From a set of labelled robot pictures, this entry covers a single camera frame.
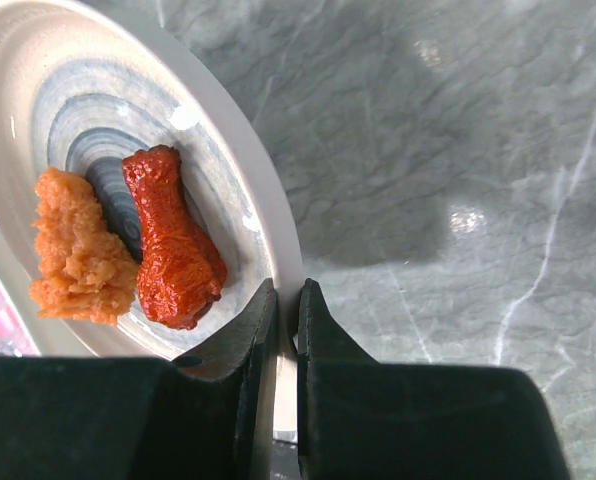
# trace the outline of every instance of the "marble table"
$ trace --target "marble table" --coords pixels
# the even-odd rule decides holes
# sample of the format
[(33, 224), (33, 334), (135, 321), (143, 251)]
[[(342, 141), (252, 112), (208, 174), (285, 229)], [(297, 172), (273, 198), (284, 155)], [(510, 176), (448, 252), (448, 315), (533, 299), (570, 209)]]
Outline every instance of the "marble table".
[(525, 370), (596, 478), (596, 0), (119, 3), (251, 120), (369, 353)]

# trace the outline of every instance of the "fried chicken piece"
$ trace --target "fried chicken piece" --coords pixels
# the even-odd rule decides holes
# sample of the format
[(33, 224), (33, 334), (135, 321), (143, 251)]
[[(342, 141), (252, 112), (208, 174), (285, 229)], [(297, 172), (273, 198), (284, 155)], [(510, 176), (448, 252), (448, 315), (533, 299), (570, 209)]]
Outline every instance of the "fried chicken piece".
[(32, 282), (29, 296), (41, 308), (38, 316), (116, 325), (134, 300), (138, 264), (107, 231), (93, 188), (74, 173), (49, 167), (38, 178), (36, 195), (42, 278)]
[(220, 300), (227, 267), (187, 212), (180, 153), (160, 145), (122, 162), (142, 224), (138, 297), (149, 320), (191, 330)]

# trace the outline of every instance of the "countertop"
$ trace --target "countertop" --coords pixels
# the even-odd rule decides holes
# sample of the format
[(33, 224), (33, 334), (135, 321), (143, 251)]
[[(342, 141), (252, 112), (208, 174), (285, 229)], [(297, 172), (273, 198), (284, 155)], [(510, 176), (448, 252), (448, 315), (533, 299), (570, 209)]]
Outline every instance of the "countertop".
[(370, 354), (528, 372), (596, 478), (596, 0), (119, 3), (253, 123)]

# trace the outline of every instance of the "ceramic plate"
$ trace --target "ceramic plate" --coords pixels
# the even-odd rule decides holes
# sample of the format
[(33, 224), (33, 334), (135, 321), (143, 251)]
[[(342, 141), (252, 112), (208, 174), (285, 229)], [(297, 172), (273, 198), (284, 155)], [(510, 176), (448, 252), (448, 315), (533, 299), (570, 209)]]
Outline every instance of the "ceramic plate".
[(138, 302), (118, 329), (70, 322), (101, 355), (172, 358), (240, 312), (266, 277), (289, 308), (304, 279), (295, 225), (242, 112), (166, 32), (113, 7), (0, 0), (0, 229), (32, 278), (38, 175), (53, 165), (88, 178), (110, 228), (139, 254), (120, 161), (158, 144), (181, 151), (187, 203), (223, 255), (228, 281), (192, 331), (149, 322)]

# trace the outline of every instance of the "plate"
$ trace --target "plate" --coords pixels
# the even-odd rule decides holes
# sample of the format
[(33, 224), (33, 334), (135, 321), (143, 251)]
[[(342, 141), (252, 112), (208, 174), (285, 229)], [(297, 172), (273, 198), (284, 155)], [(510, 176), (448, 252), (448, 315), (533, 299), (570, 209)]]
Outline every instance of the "plate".
[(229, 268), (223, 298), (192, 331), (146, 320), (137, 301), (118, 329), (69, 322), (98, 355), (173, 358), (239, 313), (267, 277), (288, 311), (304, 282), (296, 227), (249, 122), (166, 32), (111, 6), (0, 1), (0, 230), (32, 278), (38, 175), (53, 165), (88, 178), (110, 229), (139, 252), (120, 161), (158, 144), (181, 151), (188, 206)]

